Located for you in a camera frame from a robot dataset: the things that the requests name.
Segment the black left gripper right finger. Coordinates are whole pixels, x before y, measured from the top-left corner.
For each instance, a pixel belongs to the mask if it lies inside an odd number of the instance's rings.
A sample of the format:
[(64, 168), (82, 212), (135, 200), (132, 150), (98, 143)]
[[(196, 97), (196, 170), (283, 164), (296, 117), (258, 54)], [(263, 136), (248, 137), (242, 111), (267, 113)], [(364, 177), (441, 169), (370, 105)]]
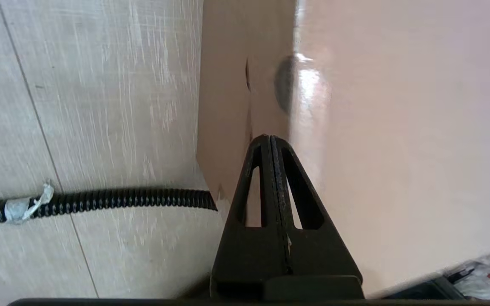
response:
[(291, 145), (272, 136), (285, 273), (272, 299), (363, 299), (362, 274)]

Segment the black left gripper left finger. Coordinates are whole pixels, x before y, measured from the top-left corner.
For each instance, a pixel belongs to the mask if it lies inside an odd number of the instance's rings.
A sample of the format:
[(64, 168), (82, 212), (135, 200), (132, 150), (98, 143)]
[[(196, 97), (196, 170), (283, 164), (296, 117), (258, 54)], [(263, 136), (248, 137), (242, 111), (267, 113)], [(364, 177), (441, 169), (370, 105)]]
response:
[[(260, 170), (261, 225), (246, 225), (253, 170)], [(287, 272), (271, 137), (250, 144), (230, 205), (210, 278), (213, 299), (262, 299), (266, 281)]]

